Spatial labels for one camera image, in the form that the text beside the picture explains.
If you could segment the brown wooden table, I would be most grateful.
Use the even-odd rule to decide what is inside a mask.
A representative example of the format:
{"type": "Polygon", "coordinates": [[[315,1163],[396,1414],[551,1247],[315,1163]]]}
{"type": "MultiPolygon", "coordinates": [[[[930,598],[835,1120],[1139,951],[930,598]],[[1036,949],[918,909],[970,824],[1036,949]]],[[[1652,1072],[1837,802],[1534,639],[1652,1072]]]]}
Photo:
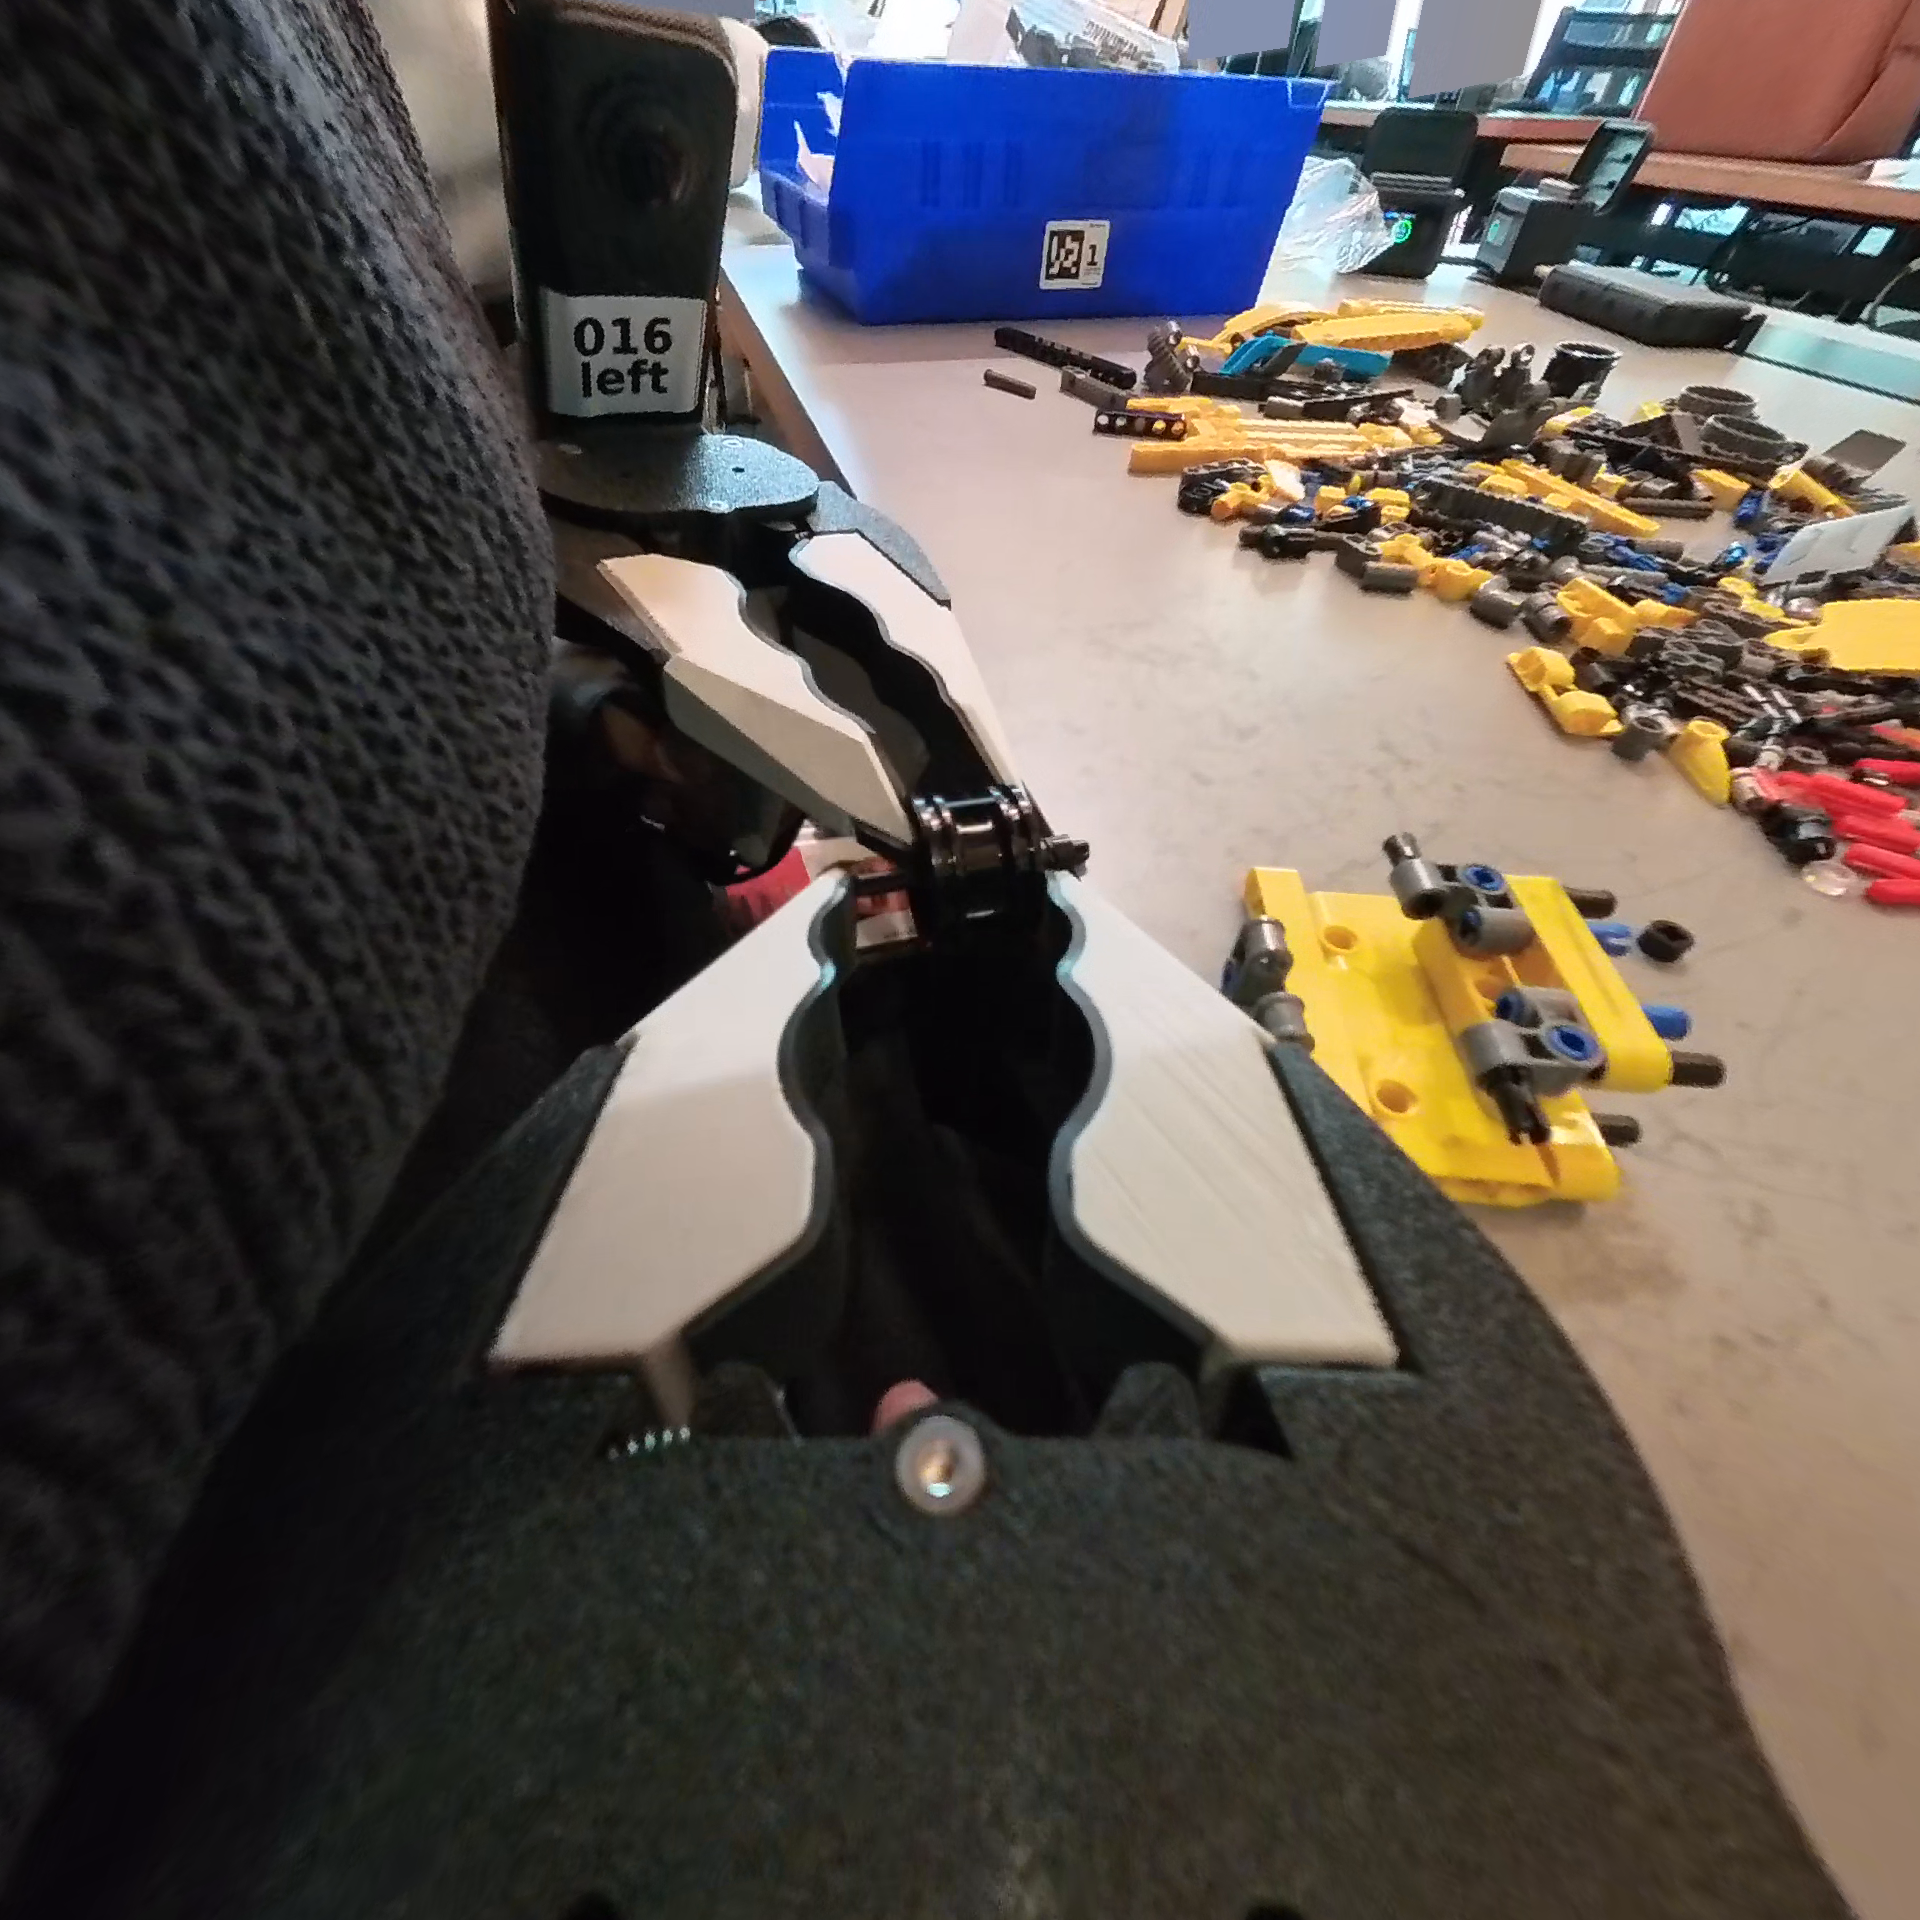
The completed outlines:
{"type": "MultiPolygon", "coordinates": [[[[1522,175],[1569,175],[1577,151],[1602,125],[1602,118],[1580,114],[1479,111],[1465,183],[1469,203],[1493,203],[1522,175]]],[[[1738,201],[1871,225],[1918,223],[1916,158],[1820,163],[1654,151],[1635,184],[1674,201],[1738,201]]]]}

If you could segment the clear plastic bag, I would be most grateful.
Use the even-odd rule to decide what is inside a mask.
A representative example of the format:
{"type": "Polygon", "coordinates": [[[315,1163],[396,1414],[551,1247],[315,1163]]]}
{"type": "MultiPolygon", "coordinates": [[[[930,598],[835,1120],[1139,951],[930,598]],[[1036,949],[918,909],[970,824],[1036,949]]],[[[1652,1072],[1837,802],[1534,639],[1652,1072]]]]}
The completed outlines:
{"type": "Polygon", "coordinates": [[[1362,271],[1391,245],[1377,183],[1349,158],[1309,155],[1282,218],[1268,271],[1362,271]]]}

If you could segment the black device with green light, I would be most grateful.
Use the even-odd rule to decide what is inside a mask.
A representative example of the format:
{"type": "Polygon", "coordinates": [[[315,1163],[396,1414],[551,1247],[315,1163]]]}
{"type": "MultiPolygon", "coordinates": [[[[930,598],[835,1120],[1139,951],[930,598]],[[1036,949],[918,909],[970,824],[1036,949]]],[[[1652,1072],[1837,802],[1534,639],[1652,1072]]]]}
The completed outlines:
{"type": "Polygon", "coordinates": [[[1385,106],[1361,151],[1387,245],[1364,263],[1379,278],[1423,280],[1467,203],[1465,174],[1479,139],[1474,110],[1385,106]]]}

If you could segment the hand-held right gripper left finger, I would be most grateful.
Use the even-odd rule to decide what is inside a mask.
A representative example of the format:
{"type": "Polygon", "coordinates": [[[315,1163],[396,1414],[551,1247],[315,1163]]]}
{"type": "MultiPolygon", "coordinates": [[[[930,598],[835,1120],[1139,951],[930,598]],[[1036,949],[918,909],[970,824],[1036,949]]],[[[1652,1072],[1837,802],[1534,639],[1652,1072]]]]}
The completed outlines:
{"type": "Polygon", "coordinates": [[[493,1371],[634,1374],[668,1423],[690,1423],[690,1338],[827,1217],[827,1144],[803,1114],[793,1042],[841,968],[847,898],[847,873],[812,879],[620,1042],[493,1371]]]}

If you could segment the long black toy beam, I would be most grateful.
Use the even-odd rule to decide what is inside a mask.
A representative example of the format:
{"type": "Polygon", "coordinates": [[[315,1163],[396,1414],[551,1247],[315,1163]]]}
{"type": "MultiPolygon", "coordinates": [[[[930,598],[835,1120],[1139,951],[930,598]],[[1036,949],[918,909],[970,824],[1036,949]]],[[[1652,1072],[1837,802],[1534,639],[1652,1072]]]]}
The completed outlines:
{"type": "Polygon", "coordinates": [[[997,325],[991,339],[999,350],[1010,351],[1029,362],[1077,373],[1105,385],[1130,393],[1139,384],[1139,373],[1110,355],[1089,351],[1052,336],[1037,333],[1029,327],[997,325]]]}

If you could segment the printed cardboard box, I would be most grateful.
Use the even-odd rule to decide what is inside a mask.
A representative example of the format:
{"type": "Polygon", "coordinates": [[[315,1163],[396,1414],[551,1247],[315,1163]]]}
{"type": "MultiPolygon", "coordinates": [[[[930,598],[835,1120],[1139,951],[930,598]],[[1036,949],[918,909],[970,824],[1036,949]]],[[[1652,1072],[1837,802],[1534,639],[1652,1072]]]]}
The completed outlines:
{"type": "Polygon", "coordinates": [[[1034,69],[1116,69],[1177,72],[1183,46],[1161,29],[1183,3],[1158,2],[963,2],[943,59],[951,64],[1022,64],[1034,69]]]}

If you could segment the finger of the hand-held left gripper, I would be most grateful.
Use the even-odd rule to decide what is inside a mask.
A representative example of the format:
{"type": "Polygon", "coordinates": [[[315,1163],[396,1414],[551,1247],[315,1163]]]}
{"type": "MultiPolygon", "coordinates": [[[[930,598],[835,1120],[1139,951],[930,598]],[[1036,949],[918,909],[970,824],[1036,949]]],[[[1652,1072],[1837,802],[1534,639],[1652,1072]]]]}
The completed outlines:
{"type": "Polygon", "coordinates": [[[812,819],[913,848],[910,803],[876,733],[749,623],[733,573],[668,554],[601,559],[597,573],[663,654],[663,704],[684,733],[812,819]]]}
{"type": "Polygon", "coordinates": [[[788,557],[783,618],[822,693],[879,745],[907,798],[971,798],[1025,774],[955,611],[860,531],[788,557]]]}

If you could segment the pile of toy building parts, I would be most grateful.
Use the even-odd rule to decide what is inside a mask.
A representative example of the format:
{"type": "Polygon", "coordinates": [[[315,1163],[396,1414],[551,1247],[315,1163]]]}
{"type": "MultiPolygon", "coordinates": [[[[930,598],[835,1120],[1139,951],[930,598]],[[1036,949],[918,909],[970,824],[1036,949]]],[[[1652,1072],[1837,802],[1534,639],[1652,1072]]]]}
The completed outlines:
{"type": "Polygon", "coordinates": [[[1270,303],[1066,370],[1093,432],[1268,561],[1332,561],[1510,639],[1562,735],[1666,766],[1827,895],[1918,904],[1916,505],[1870,437],[1741,391],[1604,406],[1617,354],[1479,345],[1481,311],[1270,303]]]}

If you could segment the yellow toy brick assembly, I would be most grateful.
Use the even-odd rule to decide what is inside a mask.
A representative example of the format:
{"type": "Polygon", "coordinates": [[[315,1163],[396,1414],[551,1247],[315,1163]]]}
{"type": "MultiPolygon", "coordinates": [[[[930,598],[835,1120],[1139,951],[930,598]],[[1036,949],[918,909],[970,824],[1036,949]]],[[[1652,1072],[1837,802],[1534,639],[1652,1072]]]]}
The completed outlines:
{"type": "Polygon", "coordinates": [[[1253,866],[1221,974],[1457,1201],[1590,1206],[1641,1141],[1619,1097],[1715,1090],[1691,1017],[1635,990],[1617,895],[1383,843],[1380,894],[1253,866]]]}

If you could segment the person's dark knit sweater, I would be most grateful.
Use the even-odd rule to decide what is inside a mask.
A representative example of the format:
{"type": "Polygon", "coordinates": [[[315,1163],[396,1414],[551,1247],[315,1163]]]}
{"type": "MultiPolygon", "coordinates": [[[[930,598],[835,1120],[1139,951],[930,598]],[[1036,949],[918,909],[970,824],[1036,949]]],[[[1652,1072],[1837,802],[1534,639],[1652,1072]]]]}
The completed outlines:
{"type": "Polygon", "coordinates": [[[532,432],[374,3],[5,3],[5,1914],[263,1393],[532,1101],[532,432]]]}

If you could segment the blue plastic bin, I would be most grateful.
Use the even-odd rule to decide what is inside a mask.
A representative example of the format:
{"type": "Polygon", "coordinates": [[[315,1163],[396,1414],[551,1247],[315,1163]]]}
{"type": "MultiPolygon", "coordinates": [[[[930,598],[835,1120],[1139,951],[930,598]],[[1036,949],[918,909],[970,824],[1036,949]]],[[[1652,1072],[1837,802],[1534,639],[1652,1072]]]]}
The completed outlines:
{"type": "Polygon", "coordinates": [[[1226,315],[1263,280],[1327,94],[779,46],[758,195],[861,325],[1226,315]]]}

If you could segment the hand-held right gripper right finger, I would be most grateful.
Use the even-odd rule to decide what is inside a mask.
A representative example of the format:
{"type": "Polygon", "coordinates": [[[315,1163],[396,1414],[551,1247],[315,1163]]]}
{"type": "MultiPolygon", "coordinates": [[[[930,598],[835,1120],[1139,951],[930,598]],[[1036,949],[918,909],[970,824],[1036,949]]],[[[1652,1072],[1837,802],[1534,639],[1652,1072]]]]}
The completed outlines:
{"type": "Polygon", "coordinates": [[[1063,1243],[1198,1374],[1390,1371],[1367,1279],[1259,1022],[1099,890],[1049,877],[1093,1064],[1046,1158],[1063,1243]]]}

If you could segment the black box device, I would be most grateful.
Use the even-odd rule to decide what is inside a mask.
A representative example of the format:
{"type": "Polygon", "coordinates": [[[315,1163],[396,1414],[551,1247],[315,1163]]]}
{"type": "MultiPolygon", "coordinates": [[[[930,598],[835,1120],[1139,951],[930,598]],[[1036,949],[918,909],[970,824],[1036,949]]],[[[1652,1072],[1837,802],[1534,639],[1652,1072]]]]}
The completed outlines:
{"type": "Polygon", "coordinates": [[[1619,207],[1652,142],[1654,125],[1607,118],[1577,147],[1566,175],[1500,190],[1474,254],[1474,277],[1532,286],[1569,263],[1596,222],[1619,207]]]}

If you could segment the black flat case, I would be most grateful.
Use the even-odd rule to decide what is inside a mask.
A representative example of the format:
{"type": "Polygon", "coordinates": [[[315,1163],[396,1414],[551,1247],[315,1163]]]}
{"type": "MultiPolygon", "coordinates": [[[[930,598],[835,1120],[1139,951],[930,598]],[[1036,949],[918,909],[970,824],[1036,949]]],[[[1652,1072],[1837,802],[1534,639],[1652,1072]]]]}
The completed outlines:
{"type": "Polygon", "coordinates": [[[1741,351],[1763,327],[1751,301],[1649,271],[1569,259],[1548,270],[1539,305],[1643,347],[1741,351]]]}

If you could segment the black hinge mount with bolt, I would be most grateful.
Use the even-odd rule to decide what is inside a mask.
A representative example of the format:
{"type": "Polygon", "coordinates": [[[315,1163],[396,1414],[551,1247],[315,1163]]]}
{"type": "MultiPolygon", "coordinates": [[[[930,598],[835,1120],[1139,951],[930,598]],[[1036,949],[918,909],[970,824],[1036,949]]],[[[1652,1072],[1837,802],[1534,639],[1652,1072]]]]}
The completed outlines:
{"type": "Polygon", "coordinates": [[[906,894],[927,945],[1012,941],[1041,926],[1049,879],[1084,874],[1090,843],[1057,832],[1022,784],[917,795],[906,894]]]}

